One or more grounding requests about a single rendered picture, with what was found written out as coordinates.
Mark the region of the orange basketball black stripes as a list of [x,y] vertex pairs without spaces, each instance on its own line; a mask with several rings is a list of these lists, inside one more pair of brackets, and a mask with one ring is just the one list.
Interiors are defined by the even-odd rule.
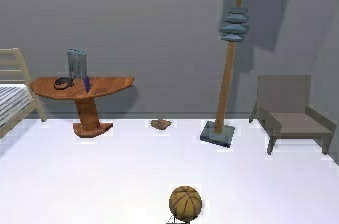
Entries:
[[179,186],[169,197],[169,209],[176,219],[190,222],[201,213],[201,196],[193,187]]

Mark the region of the brown baseball glove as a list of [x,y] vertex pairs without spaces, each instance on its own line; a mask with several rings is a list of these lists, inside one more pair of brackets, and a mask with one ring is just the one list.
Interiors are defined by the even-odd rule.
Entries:
[[171,121],[164,119],[152,120],[150,122],[150,125],[157,130],[166,130],[171,124]]

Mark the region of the wooden floor lamp blue-grey discs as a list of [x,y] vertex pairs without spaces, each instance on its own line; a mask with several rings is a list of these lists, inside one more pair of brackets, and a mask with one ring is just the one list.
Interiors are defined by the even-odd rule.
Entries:
[[228,10],[224,17],[225,25],[220,28],[221,39],[227,43],[227,47],[216,118],[214,121],[207,121],[200,134],[201,141],[226,148],[231,147],[235,131],[233,126],[225,125],[224,121],[233,77],[236,46],[244,40],[249,31],[248,9],[243,7],[243,1],[235,0],[234,7]]

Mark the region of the grey ribbed container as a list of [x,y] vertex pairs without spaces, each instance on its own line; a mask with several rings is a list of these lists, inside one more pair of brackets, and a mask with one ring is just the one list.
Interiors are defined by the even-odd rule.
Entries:
[[68,49],[68,71],[73,79],[84,79],[87,76],[87,54],[77,49]]

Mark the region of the pale wooden bed striped mattress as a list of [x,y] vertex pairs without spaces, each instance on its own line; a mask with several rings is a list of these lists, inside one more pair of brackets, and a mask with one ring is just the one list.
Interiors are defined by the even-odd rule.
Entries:
[[42,122],[47,120],[31,82],[21,50],[0,49],[0,140],[34,110]]

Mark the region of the orange wooden pedestal table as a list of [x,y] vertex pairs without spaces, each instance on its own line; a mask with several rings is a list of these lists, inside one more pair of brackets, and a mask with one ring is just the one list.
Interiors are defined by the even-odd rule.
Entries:
[[112,123],[101,123],[95,99],[123,91],[132,86],[133,77],[90,77],[90,90],[85,81],[75,79],[71,85],[55,83],[56,77],[40,77],[29,84],[32,91],[54,100],[73,100],[79,123],[73,124],[74,133],[81,138],[94,138],[113,127]]

